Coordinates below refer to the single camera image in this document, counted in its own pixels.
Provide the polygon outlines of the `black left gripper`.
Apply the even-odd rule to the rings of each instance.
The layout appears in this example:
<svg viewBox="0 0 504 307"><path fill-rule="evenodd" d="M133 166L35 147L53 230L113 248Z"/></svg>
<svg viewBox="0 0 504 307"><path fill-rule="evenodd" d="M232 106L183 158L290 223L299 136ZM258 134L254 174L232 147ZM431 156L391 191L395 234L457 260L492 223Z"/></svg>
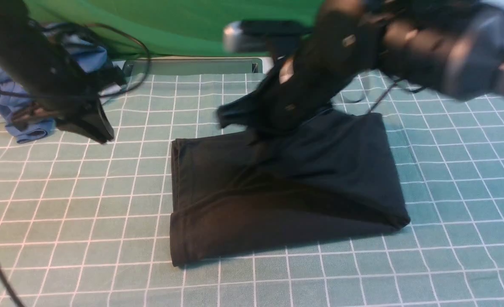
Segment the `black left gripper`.
<svg viewBox="0 0 504 307"><path fill-rule="evenodd" d="M18 130L47 122L51 130L78 134L99 144L114 140L102 105L102 92L108 87L126 85L125 74L115 64L85 72L70 56L24 56L21 61L22 87L32 103L11 116Z"/></svg>

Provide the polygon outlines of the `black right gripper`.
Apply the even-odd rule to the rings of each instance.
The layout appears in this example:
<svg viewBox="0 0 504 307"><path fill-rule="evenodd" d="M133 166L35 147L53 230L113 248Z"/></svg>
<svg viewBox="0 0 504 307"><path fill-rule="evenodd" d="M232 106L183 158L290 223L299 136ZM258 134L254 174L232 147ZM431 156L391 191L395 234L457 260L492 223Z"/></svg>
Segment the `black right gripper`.
<svg viewBox="0 0 504 307"><path fill-rule="evenodd" d="M308 37L256 91L217 108L219 128L241 125L282 134L297 128L376 64L380 15L321 15L308 28L291 20L255 20L252 33L264 37Z"/></svg>

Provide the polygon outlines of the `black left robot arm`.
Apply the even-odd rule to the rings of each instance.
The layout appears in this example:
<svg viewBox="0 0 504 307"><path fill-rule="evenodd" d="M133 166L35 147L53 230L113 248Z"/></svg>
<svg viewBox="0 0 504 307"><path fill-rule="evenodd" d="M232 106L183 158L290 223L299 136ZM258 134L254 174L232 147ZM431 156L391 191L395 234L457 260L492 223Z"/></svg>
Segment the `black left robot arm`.
<svg viewBox="0 0 504 307"><path fill-rule="evenodd" d="M22 0L0 0L0 115L19 142L53 128L112 141L102 93L125 84L121 68L85 29L41 26Z"/></svg>

